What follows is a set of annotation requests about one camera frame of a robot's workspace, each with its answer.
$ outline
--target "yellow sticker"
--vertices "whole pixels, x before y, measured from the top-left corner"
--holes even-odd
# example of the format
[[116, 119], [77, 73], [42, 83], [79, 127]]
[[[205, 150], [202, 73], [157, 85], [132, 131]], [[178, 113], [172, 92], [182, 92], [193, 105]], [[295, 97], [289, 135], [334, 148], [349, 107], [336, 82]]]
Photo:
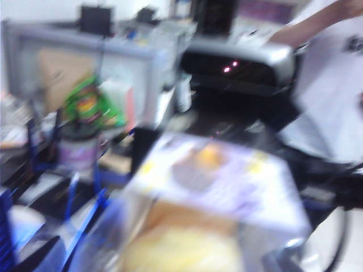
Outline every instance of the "yellow sticker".
[[147, 175], [150, 173], [150, 171], [154, 168], [154, 163], [152, 161], [147, 161], [140, 170], [140, 173], [143, 175]]

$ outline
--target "person's arm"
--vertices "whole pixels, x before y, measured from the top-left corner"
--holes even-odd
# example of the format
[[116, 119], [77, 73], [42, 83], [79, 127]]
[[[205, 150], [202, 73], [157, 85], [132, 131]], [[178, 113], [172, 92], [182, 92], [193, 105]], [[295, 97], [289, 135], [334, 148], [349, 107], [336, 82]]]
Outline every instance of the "person's arm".
[[276, 32], [269, 41], [294, 48], [308, 42], [325, 28], [363, 14], [363, 0], [339, 0], [302, 22]]

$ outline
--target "plastic container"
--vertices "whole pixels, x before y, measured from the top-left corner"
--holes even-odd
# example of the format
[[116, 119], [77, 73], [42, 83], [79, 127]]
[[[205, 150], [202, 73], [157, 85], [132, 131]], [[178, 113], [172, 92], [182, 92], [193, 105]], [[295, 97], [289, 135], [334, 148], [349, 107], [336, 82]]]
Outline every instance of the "plastic container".
[[92, 181], [99, 155], [99, 130], [90, 125], [70, 122], [61, 129], [60, 165], [79, 172], [81, 179]]

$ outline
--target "plastic bag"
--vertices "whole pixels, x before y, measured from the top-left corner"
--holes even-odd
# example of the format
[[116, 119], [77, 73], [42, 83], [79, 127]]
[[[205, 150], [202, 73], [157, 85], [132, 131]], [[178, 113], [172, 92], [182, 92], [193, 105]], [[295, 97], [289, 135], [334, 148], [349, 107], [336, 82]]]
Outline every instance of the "plastic bag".
[[109, 97], [100, 92], [94, 76], [76, 86], [65, 101], [65, 112], [70, 121], [79, 120], [104, 128], [125, 125], [125, 117]]

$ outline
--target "white shirt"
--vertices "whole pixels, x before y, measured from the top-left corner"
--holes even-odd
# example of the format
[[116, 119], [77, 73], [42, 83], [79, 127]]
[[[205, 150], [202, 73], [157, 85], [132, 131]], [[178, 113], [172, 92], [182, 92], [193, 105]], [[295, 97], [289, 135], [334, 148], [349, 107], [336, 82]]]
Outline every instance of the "white shirt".
[[[332, 2], [313, 0], [291, 23]], [[333, 162], [363, 162], [363, 51], [345, 50], [355, 35], [363, 41], [363, 16], [332, 25], [311, 40], [294, 95], [304, 112], [281, 132], [287, 145]]]

